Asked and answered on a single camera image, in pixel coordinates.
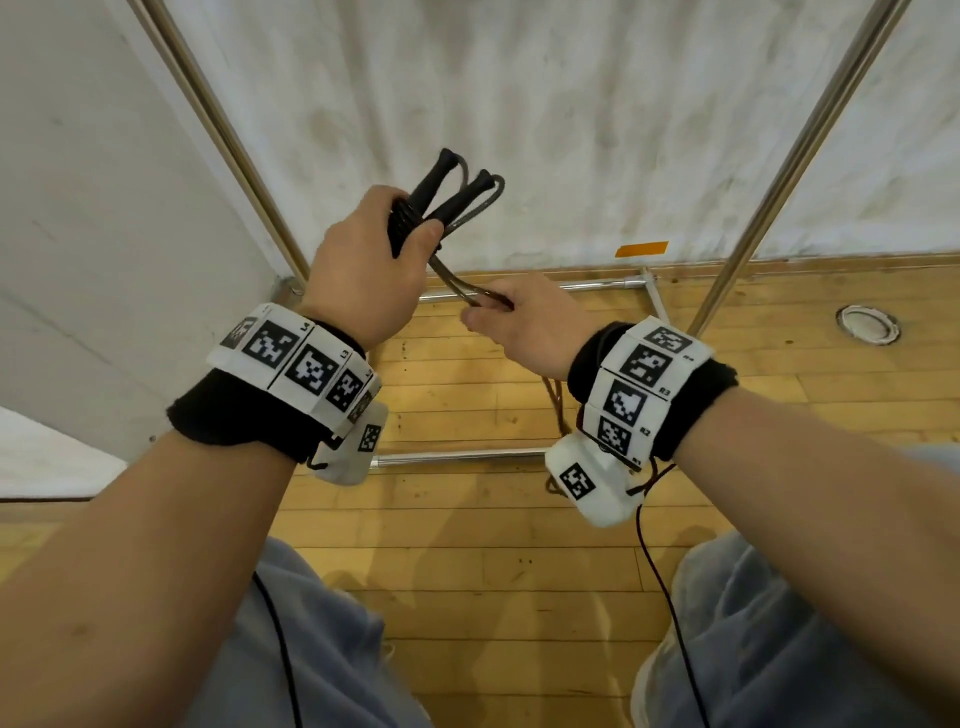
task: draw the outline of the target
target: person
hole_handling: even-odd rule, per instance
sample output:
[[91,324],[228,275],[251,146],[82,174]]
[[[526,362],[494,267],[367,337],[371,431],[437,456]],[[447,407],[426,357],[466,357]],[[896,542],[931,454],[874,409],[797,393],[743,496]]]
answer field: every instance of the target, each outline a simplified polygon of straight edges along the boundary
[[[401,194],[374,187],[327,231],[299,308],[364,350],[411,318],[441,235],[425,223],[392,258]],[[539,375],[566,378],[603,323],[540,275],[491,288],[516,310],[467,309],[465,324]],[[738,529],[693,549],[673,586],[713,726],[954,715],[954,450],[903,453],[733,386],[673,459]],[[267,540],[294,466],[262,442],[160,437],[0,589],[0,724],[293,724],[256,570],[303,725],[429,725],[380,659],[382,621]],[[640,725],[699,724],[669,635],[632,706]]]

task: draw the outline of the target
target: wooden floor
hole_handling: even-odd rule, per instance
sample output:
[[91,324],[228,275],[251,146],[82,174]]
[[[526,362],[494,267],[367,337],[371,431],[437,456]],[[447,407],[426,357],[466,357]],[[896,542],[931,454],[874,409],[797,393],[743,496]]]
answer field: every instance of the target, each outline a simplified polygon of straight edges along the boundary
[[[708,286],[660,281],[675,324],[689,323]],[[649,312],[643,291],[580,299],[611,320]],[[845,303],[883,307],[902,339],[873,348],[846,337],[833,319]],[[460,308],[421,306],[375,353],[391,408],[381,451],[554,442],[538,378],[467,333]],[[960,268],[745,280],[706,339],[745,387],[837,425],[891,444],[960,437]],[[385,616],[394,665],[438,726],[627,726],[636,669],[667,626],[664,601],[631,523],[593,528],[543,483],[537,462],[397,468],[343,489],[298,472],[273,533]],[[75,510],[0,506],[0,575]],[[681,473],[643,510],[668,574],[729,527]]]

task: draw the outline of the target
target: black wristband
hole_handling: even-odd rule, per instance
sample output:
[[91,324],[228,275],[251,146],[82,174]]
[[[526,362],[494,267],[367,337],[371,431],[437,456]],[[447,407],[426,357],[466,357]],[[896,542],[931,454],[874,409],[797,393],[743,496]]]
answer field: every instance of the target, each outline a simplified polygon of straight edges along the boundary
[[[311,319],[364,356],[361,346],[340,329]],[[211,370],[167,408],[167,419],[184,437],[204,445],[260,442],[303,463],[332,432],[310,415],[234,375]]]
[[[601,328],[577,353],[570,366],[566,386],[581,404],[590,397],[597,372],[604,357],[610,353],[620,337],[633,324],[615,322]],[[670,402],[663,425],[654,439],[652,454],[660,460],[673,459],[673,453],[686,433],[700,419],[716,399],[731,387],[737,386],[736,370],[715,359],[706,362],[690,375],[677,396]]]

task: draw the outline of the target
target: orange tape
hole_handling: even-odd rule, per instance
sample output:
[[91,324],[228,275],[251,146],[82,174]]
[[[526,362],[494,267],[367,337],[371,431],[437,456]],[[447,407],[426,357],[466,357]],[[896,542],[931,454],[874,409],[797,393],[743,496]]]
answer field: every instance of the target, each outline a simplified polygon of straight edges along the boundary
[[616,249],[616,255],[613,257],[634,257],[635,255],[663,255],[666,253],[666,244],[669,240],[661,240],[658,243],[635,243],[634,245],[621,245]]

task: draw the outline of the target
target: person's left hand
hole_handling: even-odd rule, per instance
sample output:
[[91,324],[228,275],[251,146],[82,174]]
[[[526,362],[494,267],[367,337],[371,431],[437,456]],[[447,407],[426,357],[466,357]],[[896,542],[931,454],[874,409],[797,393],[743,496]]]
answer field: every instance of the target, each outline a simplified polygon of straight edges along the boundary
[[397,334],[426,289],[426,263],[444,225],[428,220],[410,233],[394,260],[387,237],[390,207],[406,197],[375,185],[350,216],[330,226],[317,249],[297,312],[349,334],[368,352]]

